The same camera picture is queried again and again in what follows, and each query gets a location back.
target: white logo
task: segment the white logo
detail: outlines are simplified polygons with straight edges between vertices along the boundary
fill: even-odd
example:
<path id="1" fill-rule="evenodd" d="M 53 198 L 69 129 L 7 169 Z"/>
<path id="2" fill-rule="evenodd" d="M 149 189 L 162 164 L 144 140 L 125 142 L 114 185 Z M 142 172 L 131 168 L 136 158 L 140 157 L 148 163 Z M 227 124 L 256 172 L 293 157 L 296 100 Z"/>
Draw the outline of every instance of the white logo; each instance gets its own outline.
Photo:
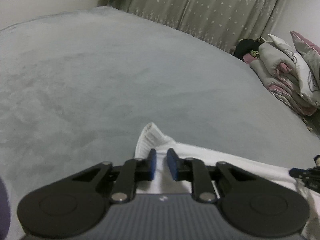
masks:
<path id="1" fill-rule="evenodd" d="M 168 197 L 167 196 L 162 196 L 162 197 L 159 198 L 159 200 L 164 202 L 164 201 L 168 200 Z"/>

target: white pillow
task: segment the white pillow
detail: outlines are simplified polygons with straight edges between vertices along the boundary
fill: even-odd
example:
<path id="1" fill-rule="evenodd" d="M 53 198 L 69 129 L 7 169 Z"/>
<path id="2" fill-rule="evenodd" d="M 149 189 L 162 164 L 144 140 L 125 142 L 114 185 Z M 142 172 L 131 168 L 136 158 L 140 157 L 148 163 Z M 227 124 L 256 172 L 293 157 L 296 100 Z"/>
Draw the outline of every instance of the white pillow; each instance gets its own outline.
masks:
<path id="1" fill-rule="evenodd" d="M 311 105 L 320 108 L 320 89 L 308 64 L 301 55 L 281 38 L 269 34 L 278 49 L 284 52 L 295 64 L 300 86 L 300 96 Z"/>

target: mattress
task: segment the mattress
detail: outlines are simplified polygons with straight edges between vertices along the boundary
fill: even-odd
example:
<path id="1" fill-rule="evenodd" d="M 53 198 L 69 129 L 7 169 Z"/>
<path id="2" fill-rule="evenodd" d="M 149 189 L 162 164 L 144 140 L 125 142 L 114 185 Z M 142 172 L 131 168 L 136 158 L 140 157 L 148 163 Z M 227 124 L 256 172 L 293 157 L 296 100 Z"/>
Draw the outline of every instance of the mattress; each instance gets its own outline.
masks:
<path id="1" fill-rule="evenodd" d="M 313 165 L 320 140 L 239 59 L 114 8 L 0 31 L 0 176 L 23 234 L 28 192 L 101 161 L 132 158 L 155 122 L 176 141 L 284 167 Z"/>

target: star-print curtain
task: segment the star-print curtain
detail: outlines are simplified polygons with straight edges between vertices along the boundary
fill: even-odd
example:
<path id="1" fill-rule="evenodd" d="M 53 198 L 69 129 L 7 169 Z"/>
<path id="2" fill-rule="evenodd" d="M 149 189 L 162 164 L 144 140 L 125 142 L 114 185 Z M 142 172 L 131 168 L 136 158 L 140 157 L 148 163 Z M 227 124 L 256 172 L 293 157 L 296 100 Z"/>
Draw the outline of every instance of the star-print curtain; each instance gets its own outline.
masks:
<path id="1" fill-rule="evenodd" d="M 113 7 L 229 51 L 243 38 L 266 36 L 286 0 L 111 0 Z"/>

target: gray ribbed panel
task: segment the gray ribbed panel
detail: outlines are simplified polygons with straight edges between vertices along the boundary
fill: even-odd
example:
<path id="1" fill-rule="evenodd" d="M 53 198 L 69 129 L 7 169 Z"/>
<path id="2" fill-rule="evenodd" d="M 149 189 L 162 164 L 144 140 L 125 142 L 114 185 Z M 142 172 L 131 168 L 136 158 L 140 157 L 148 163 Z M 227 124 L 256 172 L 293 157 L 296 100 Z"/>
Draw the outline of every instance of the gray ribbed panel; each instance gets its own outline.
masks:
<path id="1" fill-rule="evenodd" d="M 163 195 L 136 195 L 130 203 L 113 205 L 94 229 L 68 240 L 265 240 L 231 227 L 213 204 L 189 194 L 165 196 L 161 201 Z M 297 234 L 277 239 L 303 240 Z"/>

